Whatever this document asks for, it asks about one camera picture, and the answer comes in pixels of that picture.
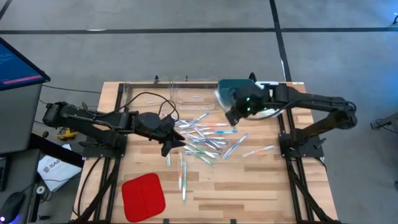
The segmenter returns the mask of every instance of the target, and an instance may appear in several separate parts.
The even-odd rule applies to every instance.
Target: transparent acrylic box
[[[171,99],[181,111],[214,110],[217,99],[218,78],[186,79],[175,77],[172,80]]]
[[[154,112],[158,113],[159,108],[165,100],[159,96],[151,94],[141,94],[143,92],[155,93],[163,96],[166,100],[171,100],[171,81],[168,77],[160,77],[157,84],[154,84],[154,80],[140,81],[140,82],[125,82],[123,86],[123,94],[121,99],[121,105],[124,106],[129,103],[134,97],[139,95],[134,101],[132,101],[128,108],[129,111]],[[162,112],[166,113],[171,106],[166,106],[164,103]]]

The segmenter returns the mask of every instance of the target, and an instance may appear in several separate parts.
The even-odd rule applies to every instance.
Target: wooden table
[[[303,83],[288,83],[288,85],[305,92]],[[119,82],[104,83],[98,106],[99,111],[109,112],[114,109],[118,86]],[[170,96],[168,89],[161,88],[135,89],[132,94],[134,96],[141,91],[159,93],[166,98]],[[181,90],[179,93],[181,94],[178,97],[181,99],[189,98],[190,100],[192,95],[200,95],[204,100],[214,100],[211,90]],[[158,105],[162,101],[156,96],[142,95],[133,102],[131,108],[139,110],[140,113],[157,112]],[[189,106],[180,107],[180,117],[192,120],[206,112],[203,110],[204,107],[194,108],[199,110],[192,110]],[[165,106],[165,113],[169,109],[170,107]],[[227,123],[219,106],[208,112],[209,117],[201,123]],[[310,110],[294,108],[292,112],[297,128],[304,128],[313,123]],[[166,209],[161,214],[145,220],[144,223],[161,223],[164,218],[169,218],[171,223],[229,223],[231,219],[237,219],[238,223],[295,223],[286,164],[278,147],[277,135],[280,133],[278,120],[276,118],[264,121],[241,119],[238,124],[238,133],[225,137],[228,138],[230,144],[233,144],[245,133],[249,136],[242,145],[228,159],[215,161],[214,167],[196,157],[185,156],[187,161],[187,203],[185,205],[182,203],[182,194],[177,184],[178,151],[182,149],[171,151],[172,165],[167,167],[166,159],[160,155],[160,145],[157,142],[149,142],[145,138],[130,134],[126,155],[121,160],[112,223],[128,223],[123,209],[122,184],[150,172],[160,177]],[[245,152],[268,145],[275,145],[275,148],[258,155],[242,157]],[[78,193],[95,160],[91,158],[85,162]],[[82,209],[90,204],[98,191],[103,160],[99,161],[88,180],[83,192]],[[325,168],[312,158],[304,158],[303,163],[310,193],[327,215],[337,219]],[[307,219],[300,193],[299,197],[303,219]],[[105,195],[101,218],[105,216],[107,201],[108,196]]]

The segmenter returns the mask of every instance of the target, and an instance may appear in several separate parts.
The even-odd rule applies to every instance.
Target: floor
[[[270,2],[276,2],[278,39],[275,32],[131,33],[183,27],[274,28]],[[6,4],[0,12],[1,37],[52,77],[52,86],[101,91],[105,81],[152,80],[155,75],[246,78],[254,72],[260,80],[305,82],[310,93],[355,102],[357,127],[324,135],[339,219],[345,223],[398,219],[397,136],[383,129],[373,131],[369,125],[398,111],[398,30],[377,29],[391,27],[397,1],[0,0],[0,4]],[[87,34],[87,29],[114,31]],[[99,95],[43,88],[41,100],[95,106]],[[36,120],[44,111],[39,105]],[[316,111],[313,115],[315,120],[325,116]],[[49,130],[40,125],[35,129]],[[73,180],[62,187],[39,213],[50,215],[51,222],[66,222],[77,185]]]

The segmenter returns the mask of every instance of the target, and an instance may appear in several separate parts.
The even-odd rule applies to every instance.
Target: red mat
[[[145,174],[122,185],[124,214],[129,222],[140,222],[166,208],[162,186],[156,174]]]

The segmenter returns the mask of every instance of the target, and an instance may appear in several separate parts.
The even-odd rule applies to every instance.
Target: black cable
[[[63,131],[66,130],[66,127],[62,127],[61,130],[58,132],[57,134],[57,139],[61,140],[61,141],[66,141],[66,139],[63,139],[62,137],[60,137],[61,135],[63,135]]]
[[[262,118],[245,118],[245,119],[250,120],[250,121],[260,121],[260,120],[263,120],[263,119],[268,119],[268,118],[271,118],[271,117],[273,117],[273,116],[279,114],[281,111],[286,110],[286,109],[289,108],[292,104],[297,103],[297,102],[299,102],[299,101],[318,101],[318,102],[335,103],[335,104],[347,103],[347,104],[351,105],[351,106],[353,107],[353,109],[354,109],[354,112],[356,112],[356,105],[355,105],[353,102],[350,102],[350,101],[346,101],[346,102],[335,102],[335,101],[331,101],[331,100],[293,100],[293,101],[288,102],[288,103],[287,103],[285,106],[283,106],[281,109],[279,109],[279,110],[273,112],[272,114],[270,114],[270,115],[268,115],[268,116],[265,116],[265,117],[262,117]]]
[[[321,160],[321,158],[319,158],[319,157],[314,157],[316,160],[318,160],[324,167],[325,167],[325,170],[326,171],[328,171],[328,168],[326,168],[326,164],[324,163],[324,161],[323,160]]]
[[[47,88],[53,88],[56,90],[66,90],[66,91],[77,91],[77,92],[83,92],[83,93],[96,93],[96,94],[101,94],[101,92],[98,91],[89,91],[89,90],[73,90],[73,89],[68,89],[68,88],[60,88],[60,87],[54,87],[54,86],[48,86],[48,85],[43,85],[44,87]]]
[[[46,103],[46,102],[44,102],[44,101],[42,101],[41,99],[39,99],[39,101],[40,101],[41,103],[43,103],[43,104],[47,105],[47,103]]]
[[[268,115],[268,116],[265,116],[265,117],[262,117],[262,118],[245,118],[245,119],[250,120],[250,121],[260,121],[260,120],[264,120],[264,119],[271,118],[271,117],[273,117],[273,116],[279,114],[280,112],[282,112],[284,109],[287,109],[290,105],[292,105],[292,104],[294,104],[294,103],[296,103],[296,102],[298,102],[298,101],[302,101],[302,100],[293,100],[293,101],[290,101],[290,102],[288,102],[285,106],[283,106],[281,109],[279,109],[279,110],[273,112],[272,114],[270,114],[270,115]]]
[[[47,126],[47,125],[45,125],[44,123],[41,123],[40,121],[36,121],[36,120],[35,120],[35,123],[41,124],[41,125],[44,125],[44,126]]]
[[[85,181],[83,182],[83,185],[81,186],[80,194],[79,194],[79,200],[78,200],[78,202],[77,202],[77,214],[78,214],[78,216],[81,215],[81,214],[80,214],[81,196],[83,195],[83,190],[84,190],[85,185],[86,185],[86,183],[87,183],[88,177],[90,176],[90,174],[91,174],[91,172],[93,171],[95,165],[97,165],[97,163],[98,163],[98,161],[100,161],[100,159],[101,159],[101,158],[99,157],[99,158],[94,162],[94,164],[91,166],[90,170],[89,170],[88,173],[87,173],[87,176],[86,176],[86,178],[85,178]]]
[[[391,129],[386,128],[386,127],[384,127],[384,126],[381,126],[381,125],[379,124],[379,122],[378,122],[378,121],[381,121],[381,120],[382,120],[382,119],[377,119],[377,120],[375,120],[374,122],[376,122],[376,124],[377,124],[380,128],[384,128],[384,129],[387,130],[387,131],[390,131],[390,132],[392,132],[392,133],[398,134],[397,131],[391,130]]]
[[[157,115],[158,115],[158,116],[160,116],[160,112],[162,112],[162,107],[163,107],[163,105],[164,105],[166,102],[167,102],[167,101],[163,101],[163,103],[160,105],[159,112],[157,112]],[[176,110],[176,109],[175,109],[176,105],[175,105],[174,101],[172,101],[172,100],[169,100],[169,102],[171,102],[171,103],[174,104],[173,111],[170,113],[170,114],[172,114],[172,113],[174,113],[174,111]]]
[[[123,108],[129,106],[138,96],[141,96],[141,95],[143,95],[143,94],[150,94],[150,95],[158,96],[158,97],[162,98],[163,100],[165,100],[165,101],[173,108],[173,111],[176,112],[176,114],[177,114],[177,121],[180,119],[180,114],[178,113],[178,111],[177,111],[177,109],[175,108],[175,106],[174,106],[173,104],[171,104],[170,100],[166,99],[166,98],[165,98],[164,96],[162,96],[162,95],[159,95],[159,94],[156,94],[156,93],[151,93],[151,92],[142,92],[142,93],[139,93],[139,94],[136,95],[132,100],[130,100],[128,103],[126,103],[125,105],[123,105],[123,106],[119,107],[118,109],[116,109],[116,110],[114,110],[114,111],[111,111],[111,112],[109,112],[109,113],[105,113],[105,114],[93,114],[93,113],[91,113],[87,108],[84,108],[84,110],[85,110],[88,114],[92,115],[93,117],[97,117],[97,118],[104,117],[104,116],[113,114],[113,113],[115,113],[115,112],[118,112],[120,109],[123,109]]]
[[[40,195],[40,203],[49,202],[49,201],[52,199],[53,195],[54,195],[53,192],[45,193],[45,197],[43,197],[43,196]]]
[[[79,217],[79,215],[78,215],[77,212],[75,211],[74,206],[72,206],[72,212],[73,212],[77,217]]]
[[[74,177],[67,178],[67,179],[64,179],[64,180],[45,179],[45,180],[43,180],[43,181],[64,182],[64,181],[66,181],[66,180],[72,180],[72,179],[77,178],[77,177],[80,177],[80,175],[76,175],[76,176],[74,176]],[[36,182],[34,182],[33,184],[29,184],[24,190],[21,190],[20,193],[23,193],[26,189],[28,189],[30,186],[35,185],[35,184],[36,184]]]

